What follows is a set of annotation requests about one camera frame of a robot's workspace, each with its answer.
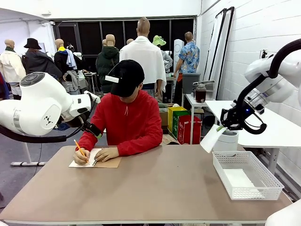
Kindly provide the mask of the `red-sleeved left forearm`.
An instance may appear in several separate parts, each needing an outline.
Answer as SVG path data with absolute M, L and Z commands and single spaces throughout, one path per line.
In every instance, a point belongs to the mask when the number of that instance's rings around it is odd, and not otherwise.
M 160 145 L 162 137 L 162 134 L 155 134 L 122 142 L 117 145 L 119 156 L 131 156 L 149 151 Z

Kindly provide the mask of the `brown cardboard piece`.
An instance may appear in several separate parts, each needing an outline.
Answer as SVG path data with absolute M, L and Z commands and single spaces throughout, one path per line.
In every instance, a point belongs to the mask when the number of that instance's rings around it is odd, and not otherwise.
M 174 139 L 171 135 L 164 134 L 163 138 L 162 138 L 161 145 L 167 145 L 167 144 L 170 144 L 171 142 L 179 144 L 179 142 L 176 139 Z

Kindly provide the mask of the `white perforated plastic basket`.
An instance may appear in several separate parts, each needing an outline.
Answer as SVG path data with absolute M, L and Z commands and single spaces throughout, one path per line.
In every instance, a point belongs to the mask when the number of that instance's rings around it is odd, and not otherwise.
M 229 197 L 231 192 L 230 182 L 223 171 L 224 169 L 243 169 L 254 186 L 263 195 L 263 198 L 260 199 L 246 200 L 275 201 L 284 188 L 281 182 L 249 151 L 213 152 L 213 165 Z

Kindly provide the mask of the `yellow green bag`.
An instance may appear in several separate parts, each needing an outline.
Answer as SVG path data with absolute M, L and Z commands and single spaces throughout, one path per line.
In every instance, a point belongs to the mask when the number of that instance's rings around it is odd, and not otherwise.
M 185 108 L 179 107 L 169 107 L 168 108 L 168 130 L 172 133 L 173 130 L 173 111 L 183 111 Z

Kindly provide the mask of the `green printed bag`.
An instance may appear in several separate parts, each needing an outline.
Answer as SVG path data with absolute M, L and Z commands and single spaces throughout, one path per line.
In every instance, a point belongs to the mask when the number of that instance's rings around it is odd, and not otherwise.
M 190 129 L 191 126 L 191 112 L 187 110 L 183 111 L 173 111 L 173 130 L 172 133 L 176 139 L 178 139 L 178 128 L 179 123 L 182 124 L 180 129 L 184 129 L 184 125 L 186 126 L 185 129 Z

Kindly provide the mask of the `mannequin with black hat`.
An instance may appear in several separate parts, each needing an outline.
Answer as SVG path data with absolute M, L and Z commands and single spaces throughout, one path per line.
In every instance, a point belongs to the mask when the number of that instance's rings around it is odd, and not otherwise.
M 55 65 L 52 58 L 41 51 L 38 41 L 34 38 L 28 38 L 24 46 L 27 51 L 22 55 L 22 64 L 26 74 L 33 72 L 45 72 L 53 76 L 55 79 L 62 77 L 62 72 Z

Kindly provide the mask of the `grey green folded cloth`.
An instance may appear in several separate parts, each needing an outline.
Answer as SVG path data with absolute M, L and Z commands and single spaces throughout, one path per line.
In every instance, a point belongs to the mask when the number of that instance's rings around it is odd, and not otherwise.
M 158 102 L 158 107 L 160 112 L 167 112 L 169 107 L 173 107 L 172 103 L 161 103 Z

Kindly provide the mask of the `large white table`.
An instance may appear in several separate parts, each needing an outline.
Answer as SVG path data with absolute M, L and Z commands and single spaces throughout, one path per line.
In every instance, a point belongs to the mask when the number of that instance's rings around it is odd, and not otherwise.
M 269 103 L 261 119 L 267 124 L 260 135 L 239 131 L 243 147 L 279 150 L 278 165 L 289 175 L 301 178 L 301 106 L 294 97 L 284 103 Z

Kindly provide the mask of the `red hoodie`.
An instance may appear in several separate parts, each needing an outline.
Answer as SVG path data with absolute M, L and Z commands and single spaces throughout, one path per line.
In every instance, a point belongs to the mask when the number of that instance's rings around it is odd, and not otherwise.
M 147 135 L 163 135 L 158 102 L 144 90 L 140 90 L 129 104 L 116 95 L 103 96 L 90 122 L 106 132 L 110 146 L 117 147 L 122 142 Z

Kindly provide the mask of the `white floor stand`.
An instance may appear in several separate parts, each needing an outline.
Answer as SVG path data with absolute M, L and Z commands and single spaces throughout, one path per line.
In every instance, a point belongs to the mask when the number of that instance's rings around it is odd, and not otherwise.
M 22 162 L 11 162 L 11 166 L 44 166 L 47 162 L 46 161 L 32 161 L 31 160 L 31 156 L 30 156 L 30 152 L 28 149 L 28 145 L 27 143 L 23 142 L 23 150 L 25 152 L 25 155 L 27 157 L 26 161 L 22 161 Z

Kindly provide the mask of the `white tower appliance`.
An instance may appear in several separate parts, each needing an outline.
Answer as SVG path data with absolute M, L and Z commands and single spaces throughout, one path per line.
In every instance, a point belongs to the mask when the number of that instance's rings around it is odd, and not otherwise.
M 174 40 L 174 71 L 176 70 L 176 65 L 177 65 L 177 62 L 179 60 L 179 54 L 181 52 L 181 49 L 183 48 L 184 46 L 184 41 L 180 40 L 180 39 L 176 39 Z

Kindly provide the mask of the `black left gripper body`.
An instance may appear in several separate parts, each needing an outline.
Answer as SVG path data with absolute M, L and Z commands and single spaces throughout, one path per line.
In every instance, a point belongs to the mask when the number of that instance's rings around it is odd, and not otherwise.
M 97 135 L 99 135 L 100 133 L 103 133 L 97 126 L 95 126 L 94 124 L 92 124 L 88 121 L 84 122 L 84 124 L 82 126 L 82 131 L 88 132 L 88 133 L 94 135 L 95 137 Z

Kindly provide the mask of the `white cylindrical trash bin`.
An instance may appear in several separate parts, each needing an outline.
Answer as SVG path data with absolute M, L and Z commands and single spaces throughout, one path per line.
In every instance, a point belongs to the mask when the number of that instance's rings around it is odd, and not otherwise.
M 238 149 L 238 132 L 224 131 L 213 147 L 214 152 L 236 151 Z

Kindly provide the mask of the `mannequin with green hat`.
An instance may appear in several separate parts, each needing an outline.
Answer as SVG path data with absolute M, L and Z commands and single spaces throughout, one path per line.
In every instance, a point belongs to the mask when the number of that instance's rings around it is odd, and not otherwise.
M 153 38 L 152 44 L 159 47 L 159 48 L 161 48 L 162 46 L 166 45 L 166 41 L 161 36 L 155 35 L 154 38 Z M 161 50 L 161 54 L 162 54 L 162 57 L 163 57 L 165 72 L 169 73 L 170 68 L 172 67 L 172 64 L 173 64 L 173 60 L 169 56 L 169 54 L 166 53 L 165 51 Z

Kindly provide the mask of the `brown spiral notebook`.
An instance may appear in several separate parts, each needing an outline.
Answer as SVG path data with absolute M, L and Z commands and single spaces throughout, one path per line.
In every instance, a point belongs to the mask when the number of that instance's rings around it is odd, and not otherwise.
M 84 165 L 78 165 L 75 161 L 72 161 L 69 168 L 117 168 L 120 164 L 121 157 L 109 159 L 108 161 L 95 161 L 95 155 L 101 151 L 101 148 L 93 148 L 90 152 L 90 158 L 88 163 Z

